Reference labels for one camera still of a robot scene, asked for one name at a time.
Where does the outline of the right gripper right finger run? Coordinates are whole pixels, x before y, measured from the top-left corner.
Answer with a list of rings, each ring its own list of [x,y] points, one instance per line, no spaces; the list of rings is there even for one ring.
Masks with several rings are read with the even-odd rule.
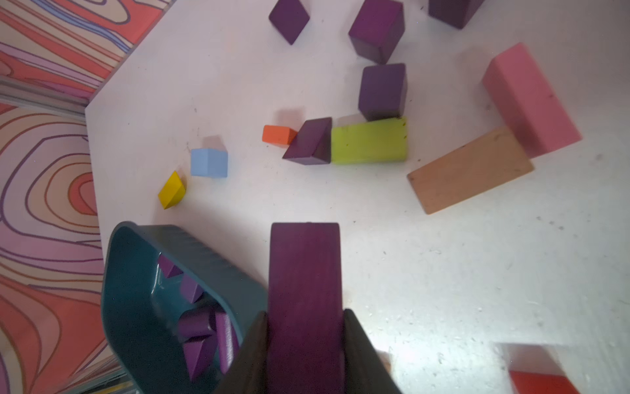
[[[355,313],[344,310],[345,393],[397,393],[400,389],[387,372]]]

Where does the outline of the purple triangular prism brick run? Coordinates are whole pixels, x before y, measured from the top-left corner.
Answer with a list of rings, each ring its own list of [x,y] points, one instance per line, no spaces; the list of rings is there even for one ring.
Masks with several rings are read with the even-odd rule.
[[[213,363],[218,340],[213,335],[190,338],[182,347],[190,381],[194,382]]]

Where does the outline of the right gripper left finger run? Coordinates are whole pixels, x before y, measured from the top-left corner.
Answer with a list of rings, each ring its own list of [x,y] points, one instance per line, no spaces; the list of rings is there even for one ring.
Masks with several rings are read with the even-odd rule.
[[[213,394],[267,393],[267,313],[258,313],[241,349]]]

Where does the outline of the teal plastic storage bin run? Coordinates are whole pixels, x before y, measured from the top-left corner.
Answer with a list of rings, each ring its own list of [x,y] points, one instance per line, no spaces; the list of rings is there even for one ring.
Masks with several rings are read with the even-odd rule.
[[[223,377],[219,359],[190,380],[177,322],[195,306],[180,293],[182,277],[161,272],[161,257],[202,287],[200,305],[225,310],[239,341],[267,308],[267,290],[178,226],[121,222],[114,228],[101,301],[108,345],[141,393],[212,393]]]

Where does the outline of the light purple brick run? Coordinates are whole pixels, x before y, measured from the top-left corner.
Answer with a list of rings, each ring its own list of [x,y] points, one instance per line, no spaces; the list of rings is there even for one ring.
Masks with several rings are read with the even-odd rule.
[[[164,254],[160,254],[158,257],[157,265],[165,279],[177,277],[183,274],[182,270]]]

